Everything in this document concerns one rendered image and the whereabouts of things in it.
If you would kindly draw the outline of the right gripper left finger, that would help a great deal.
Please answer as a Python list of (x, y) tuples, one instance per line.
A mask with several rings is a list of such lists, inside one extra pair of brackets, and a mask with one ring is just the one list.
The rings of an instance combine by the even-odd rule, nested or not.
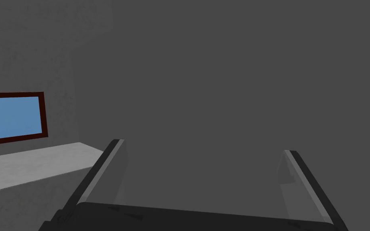
[(114, 139), (101, 154), (64, 206), (72, 210), (77, 204), (101, 203), (124, 205), (124, 177), (129, 163), (126, 140)]

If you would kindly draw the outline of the dark red framed window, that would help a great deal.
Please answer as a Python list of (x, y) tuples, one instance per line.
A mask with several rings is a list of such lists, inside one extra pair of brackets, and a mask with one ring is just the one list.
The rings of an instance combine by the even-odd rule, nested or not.
[(44, 92), (0, 93), (0, 144), (47, 137)]

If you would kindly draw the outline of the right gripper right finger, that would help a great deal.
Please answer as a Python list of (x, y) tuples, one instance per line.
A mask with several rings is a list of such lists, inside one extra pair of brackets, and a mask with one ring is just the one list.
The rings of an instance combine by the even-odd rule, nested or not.
[(344, 221), (297, 151), (284, 150), (277, 168), (288, 217), (343, 225)]

